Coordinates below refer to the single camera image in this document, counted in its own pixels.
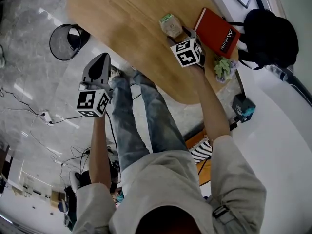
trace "red book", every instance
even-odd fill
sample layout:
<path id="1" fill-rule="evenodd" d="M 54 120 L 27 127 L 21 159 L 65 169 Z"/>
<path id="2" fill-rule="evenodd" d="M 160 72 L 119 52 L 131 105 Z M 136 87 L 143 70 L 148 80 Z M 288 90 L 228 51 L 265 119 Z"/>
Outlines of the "red book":
<path id="1" fill-rule="evenodd" d="M 202 43 L 225 58 L 230 58 L 240 37 L 240 33 L 235 28 L 207 8 L 203 8 L 195 31 Z"/>

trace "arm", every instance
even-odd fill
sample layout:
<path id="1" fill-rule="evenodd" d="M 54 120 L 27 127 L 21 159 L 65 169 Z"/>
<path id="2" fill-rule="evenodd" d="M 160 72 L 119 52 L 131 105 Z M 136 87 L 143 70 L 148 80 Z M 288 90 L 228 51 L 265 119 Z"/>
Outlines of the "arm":
<path id="1" fill-rule="evenodd" d="M 207 136 L 213 142 L 211 192 L 226 205 L 248 233 L 259 233 L 264 216 L 266 189 L 229 136 L 225 112 L 204 72 L 191 67 L 204 115 Z"/>
<path id="2" fill-rule="evenodd" d="M 109 192 L 111 175 L 106 146 L 105 118 L 95 118 L 91 141 L 89 175 L 91 185 L 77 190 L 77 222 L 73 233 L 94 229 L 108 234 L 108 223 L 116 207 Z"/>
<path id="3" fill-rule="evenodd" d="M 94 119 L 89 175 L 91 183 L 102 183 L 108 189 L 111 188 L 111 172 L 105 134 L 105 117 Z"/>
<path id="4" fill-rule="evenodd" d="M 230 135 L 229 122 L 203 70 L 195 65 L 191 66 L 190 70 L 203 111 L 206 133 L 208 139 L 213 143 L 220 136 Z"/>

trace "wooden table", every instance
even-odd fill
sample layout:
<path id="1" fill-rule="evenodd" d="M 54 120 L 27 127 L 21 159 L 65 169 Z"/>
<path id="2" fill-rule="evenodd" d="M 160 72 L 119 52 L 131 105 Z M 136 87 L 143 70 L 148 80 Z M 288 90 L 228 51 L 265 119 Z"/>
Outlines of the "wooden table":
<path id="1" fill-rule="evenodd" d="M 136 69 L 184 104 L 199 103 L 188 68 L 181 68 L 159 26 L 167 13 L 193 28 L 203 7 L 217 14 L 211 0 L 68 0 L 69 16 Z M 214 56 L 206 49 L 206 77 L 215 92 Z M 238 59 L 237 50 L 233 58 Z"/>

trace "wrist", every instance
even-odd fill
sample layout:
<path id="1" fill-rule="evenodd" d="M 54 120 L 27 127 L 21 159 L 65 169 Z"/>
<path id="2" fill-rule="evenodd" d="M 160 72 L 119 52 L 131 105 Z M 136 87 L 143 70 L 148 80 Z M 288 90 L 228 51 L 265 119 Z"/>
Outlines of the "wrist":
<path id="1" fill-rule="evenodd" d="M 101 118 L 94 118 L 94 123 L 99 124 L 99 123 L 104 123 L 105 122 L 105 115 Z"/>
<path id="2" fill-rule="evenodd" d="M 189 67 L 189 69 L 191 70 L 192 73 L 205 75 L 205 71 L 202 68 L 198 67 L 197 65 L 192 65 Z"/>

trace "marble floor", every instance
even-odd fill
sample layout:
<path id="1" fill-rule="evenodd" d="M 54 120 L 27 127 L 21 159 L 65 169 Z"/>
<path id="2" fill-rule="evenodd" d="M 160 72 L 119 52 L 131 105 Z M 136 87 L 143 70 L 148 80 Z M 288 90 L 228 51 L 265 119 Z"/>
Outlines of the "marble floor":
<path id="1" fill-rule="evenodd" d="M 57 60 L 50 52 L 49 38 L 52 31 L 64 23 L 73 23 L 66 13 L 66 1 L 3 2 L 0 44 L 4 49 L 6 65 L 0 69 L 0 87 L 13 92 L 37 113 L 48 110 L 54 121 L 60 120 L 60 117 L 78 116 L 75 94 L 85 65 L 95 56 L 108 52 L 115 66 L 122 70 L 130 67 L 127 61 L 93 37 L 71 61 Z M 202 122 L 200 105 L 180 104 L 163 91 L 161 93 L 183 135 Z M 240 88 L 236 79 L 218 93 L 229 118 L 234 115 L 231 102 L 238 93 Z M 133 86 L 133 96 L 137 94 L 139 89 Z M 50 127 L 30 112 L 10 109 L 28 108 L 10 94 L 4 93 L 4 97 L 0 97 L 0 138 L 10 144 L 14 158 L 24 160 L 23 171 L 54 188 L 62 189 L 60 162 L 73 158 L 71 146 L 80 151 L 90 146 L 93 120 L 77 118 Z M 140 97 L 134 101 L 133 110 L 138 131 L 150 148 Z M 114 149 L 108 121 L 106 133 Z M 69 183 L 69 171 L 79 170 L 79 163 L 80 159 L 73 159 L 68 162 L 70 165 L 63 167 L 62 177 L 66 183 Z"/>

